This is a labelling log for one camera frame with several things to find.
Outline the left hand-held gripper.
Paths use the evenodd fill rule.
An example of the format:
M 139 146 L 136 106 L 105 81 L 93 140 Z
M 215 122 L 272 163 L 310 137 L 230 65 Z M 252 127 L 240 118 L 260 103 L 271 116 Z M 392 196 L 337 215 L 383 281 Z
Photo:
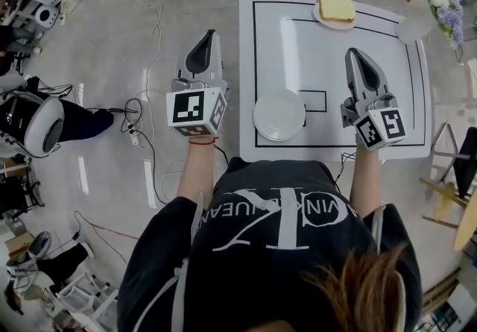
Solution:
M 218 135 L 228 105 L 218 32 L 209 29 L 191 49 L 185 50 L 178 57 L 176 70 L 172 91 L 165 96 L 168 127 L 185 137 Z

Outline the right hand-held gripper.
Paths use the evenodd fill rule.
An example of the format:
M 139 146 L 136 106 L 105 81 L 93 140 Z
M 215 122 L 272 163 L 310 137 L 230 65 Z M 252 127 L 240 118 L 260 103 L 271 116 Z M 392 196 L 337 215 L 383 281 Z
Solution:
M 354 127 L 356 144 L 374 151 L 405 139 L 401 110 L 397 98 L 389 93 L 382 68 L 357 48 L 347 50 L 345 67 L 352 98 L 341 104 L 341 118 L 343 128 Z

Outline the pale pink plate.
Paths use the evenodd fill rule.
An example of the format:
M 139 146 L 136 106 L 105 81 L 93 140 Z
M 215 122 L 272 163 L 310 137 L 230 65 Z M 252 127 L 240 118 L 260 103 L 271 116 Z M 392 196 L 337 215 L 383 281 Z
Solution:
M 325 25 L 328 28 L 346 31 L 354 28 L 357 24 L 357 19 L 354 19 L 352 22 L 340 22 L 334 20 L 325 20 L 320 15 L 320 3 L 317 2 L 312 9 L 312 14 L 314 18 L 322 25 Z

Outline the person's right forearm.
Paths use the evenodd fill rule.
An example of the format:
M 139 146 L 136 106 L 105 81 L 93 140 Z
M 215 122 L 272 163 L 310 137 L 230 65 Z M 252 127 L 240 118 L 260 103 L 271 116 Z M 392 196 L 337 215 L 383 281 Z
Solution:
M 382 206 L 382 162 L 377 150 L 357 146 L 350 204 L 362 219 Z

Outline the person's left forearm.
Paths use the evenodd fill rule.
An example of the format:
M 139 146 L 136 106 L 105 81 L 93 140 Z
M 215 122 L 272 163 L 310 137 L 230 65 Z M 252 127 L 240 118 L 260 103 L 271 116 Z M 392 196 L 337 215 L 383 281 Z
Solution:
M 180 178 L 177 197 L 184 197 L 196 204 L 203 199 L 208 208 L 213 196 L 215 163 L 214 136 L 191 137 Z

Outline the white table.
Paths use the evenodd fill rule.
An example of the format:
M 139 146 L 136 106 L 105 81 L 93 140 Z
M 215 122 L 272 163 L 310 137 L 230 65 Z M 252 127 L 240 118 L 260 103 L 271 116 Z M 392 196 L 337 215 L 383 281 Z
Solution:
M 402 43 L 401 17 L 356 5 L 353 28 L 329 28 L 315 18 L 318 0 L 239 0 L 239 154 L 247 161 L 338 161 L 356 149 L 355 131 L 344 128 L 341 103 L 350 96 L 345 54 L 358 48 L 383 69 L 385 86 L 397 97 L 406 138 L 379 156 L 383 160 L 428 156 L 432 100 L 424 47 Z M 257 99 L 287 89 L 301 97 L 306 118 L 290 140 L 263 137 L 253 122 Z

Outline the white vase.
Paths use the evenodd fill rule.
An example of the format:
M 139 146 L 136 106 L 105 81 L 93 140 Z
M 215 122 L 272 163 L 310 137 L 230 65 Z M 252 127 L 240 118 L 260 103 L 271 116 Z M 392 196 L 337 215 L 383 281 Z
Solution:
M 421 40 L 436 26 L 437 21 L 428 10 L 409 16 L 396 24 L 395 33 L 402 43 L 411 44 Z

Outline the purple and white flowers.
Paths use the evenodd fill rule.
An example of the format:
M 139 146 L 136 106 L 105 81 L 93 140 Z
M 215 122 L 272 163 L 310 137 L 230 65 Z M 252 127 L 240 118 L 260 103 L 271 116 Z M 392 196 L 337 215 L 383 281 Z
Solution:
M 426 0 L 437 26 L 448 39 L 454 50 L 458 50 L 464 41 L 464 9 L 460 0 Z

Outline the wooden stool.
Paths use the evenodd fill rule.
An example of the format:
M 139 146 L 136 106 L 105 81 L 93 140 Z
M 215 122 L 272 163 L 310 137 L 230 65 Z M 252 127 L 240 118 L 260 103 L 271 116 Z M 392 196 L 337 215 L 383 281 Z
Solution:
M 423 216 L 423 219 L 456 230 L 454 250 L 462 251 L 467 243 L 477 236 L 477 189 L 469 198 L 460 198 L 456 194 L 453 182 L 438 184 L 425 178 L 419 178 L 419 181 L 439 195 L 434 216 Z M 464 211 L 458 225 L 446 221 L 454 204 Z

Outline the white device with round opening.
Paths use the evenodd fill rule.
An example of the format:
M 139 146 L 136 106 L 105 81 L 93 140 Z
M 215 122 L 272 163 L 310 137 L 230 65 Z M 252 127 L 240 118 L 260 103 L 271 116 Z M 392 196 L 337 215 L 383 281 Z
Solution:
M 59 14 L 60 11 L 57 7 L 43 4 L 37 9 L 34 18 L 38 25 L 50 29 L 54 26 Z

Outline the person's black printed shirt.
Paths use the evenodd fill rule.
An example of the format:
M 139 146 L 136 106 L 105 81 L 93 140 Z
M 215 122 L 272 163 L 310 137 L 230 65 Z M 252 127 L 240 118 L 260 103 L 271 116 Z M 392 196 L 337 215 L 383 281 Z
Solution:
M 118 297 L 118 332 L 404 331 L 420 318 L 414 248 L 392 204 L 361 218 L 317 161 L 231 160 L 210 206 L 178 197 L 140 236 Z

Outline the black swivel chair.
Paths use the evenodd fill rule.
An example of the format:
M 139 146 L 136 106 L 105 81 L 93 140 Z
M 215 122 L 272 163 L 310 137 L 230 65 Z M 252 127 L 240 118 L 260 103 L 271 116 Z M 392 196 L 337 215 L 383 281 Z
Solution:
M 44 207 L 40 201 L 39 181 L 31 182 L 30 174 L 25 176 L 12 176 L 0 180 L 0 219 L 6 215 L 17 219 L 34 207 Z

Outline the white metal rack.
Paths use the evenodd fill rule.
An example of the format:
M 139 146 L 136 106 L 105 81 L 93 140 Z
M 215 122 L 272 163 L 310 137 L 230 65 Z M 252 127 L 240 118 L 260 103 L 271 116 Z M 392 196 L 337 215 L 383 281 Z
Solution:
M 55 295 L 84 329 L 116 332 L 118 294 L 119 289 L 109 282 L 84 272 Z

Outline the flat brown cardboard box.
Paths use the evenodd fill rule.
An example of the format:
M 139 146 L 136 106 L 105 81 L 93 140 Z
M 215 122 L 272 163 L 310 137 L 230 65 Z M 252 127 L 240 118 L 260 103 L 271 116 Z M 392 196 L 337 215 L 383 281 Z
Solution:
M 4 244 L 7 249 L 8 257 L 14 257 L 17 254 L 27 251 L 33 241 L 34 237 L 29 232 L 5 241 Z

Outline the black chair with metal frame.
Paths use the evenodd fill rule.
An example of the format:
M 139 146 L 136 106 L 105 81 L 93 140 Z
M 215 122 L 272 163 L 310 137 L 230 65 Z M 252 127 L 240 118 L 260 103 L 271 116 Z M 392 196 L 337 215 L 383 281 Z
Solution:
M 447 132 L 452 141 L 452 152 L 438 151 L 436 149 L 440 138 Z M 477 175 L 477 127 L 469 127 L 461 147 L 458 147 L 452 125 L 444 122 L 438 129 L 431 145 L 431 155 L 447 157 L 452 162 L 446 167 L 444 173 L 439 178 L 443 183 L 450 170 L 455 173 L 455 182 L 459 198 L 464 199 L 468 194 L 470 187 Z

